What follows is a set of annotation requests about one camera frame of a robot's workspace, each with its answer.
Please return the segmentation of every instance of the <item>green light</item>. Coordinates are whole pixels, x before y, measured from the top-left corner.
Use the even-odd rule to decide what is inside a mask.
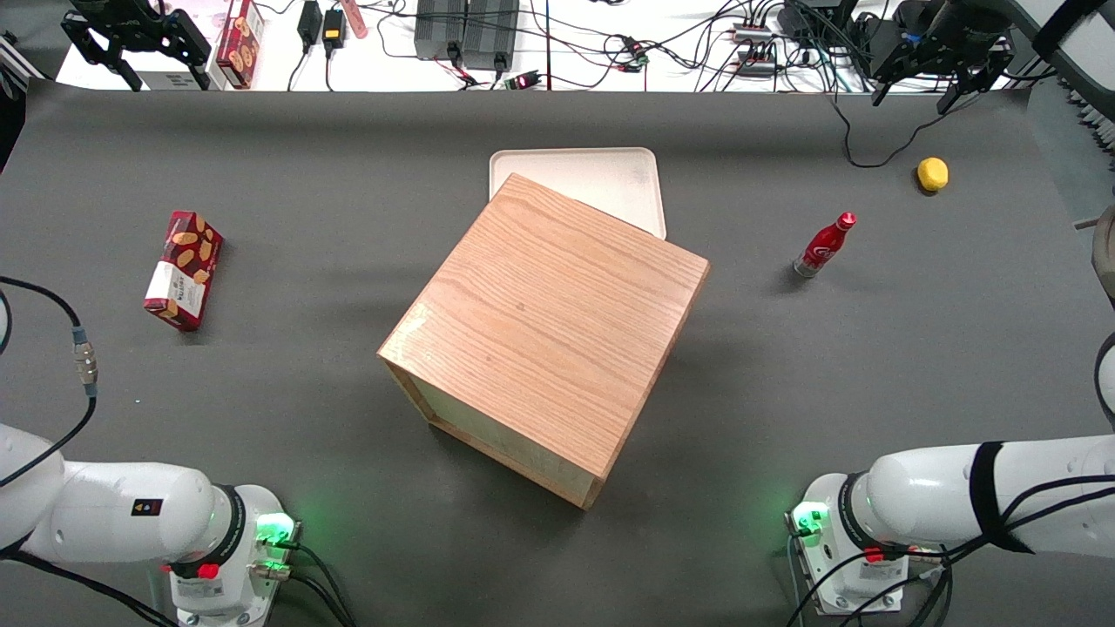
[[[797,521],[797,531],[802,536],[813,536],[821,532],[825,518],[828,517],[828,507],[824,503],[813,503],[805,501],[794,508],[794,520]]]
[[[279,512],[263,514],[255,521],[255,539],[261,542],[283,542],[294,533],[294,519]]]

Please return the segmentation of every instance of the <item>cardboard box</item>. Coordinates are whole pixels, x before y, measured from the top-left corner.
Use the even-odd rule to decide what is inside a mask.
[[[216,55],[216,65],[234,89],[249,89],[260,58],[263,18],[252,0],[233,0]]]
[[[378,355],[430,424],[588,509],[708,271],[513,174]]]
[[[221,233],[201,215],[172,213],[163,257],[155,264],[143,308],[178,330],[197,330],[205,317],[222,243]]]

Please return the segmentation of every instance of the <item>bottle cap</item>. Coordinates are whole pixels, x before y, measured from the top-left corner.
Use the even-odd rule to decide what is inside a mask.
[[[847,211],[836,220],[836,228],[841,231],[847,231],[852,226],[855,226],[855,214]]]

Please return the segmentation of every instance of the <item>wooden box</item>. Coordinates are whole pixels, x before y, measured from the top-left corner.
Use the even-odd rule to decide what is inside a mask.
[[[708,270],[512,175],[378,355],[432,424],[588,509]]]

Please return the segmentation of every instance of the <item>white tray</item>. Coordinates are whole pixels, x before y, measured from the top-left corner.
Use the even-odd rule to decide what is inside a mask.
[[[520,174],[666,239],[658,162],[647,148],[500,151],[488,163],[488,197]]]

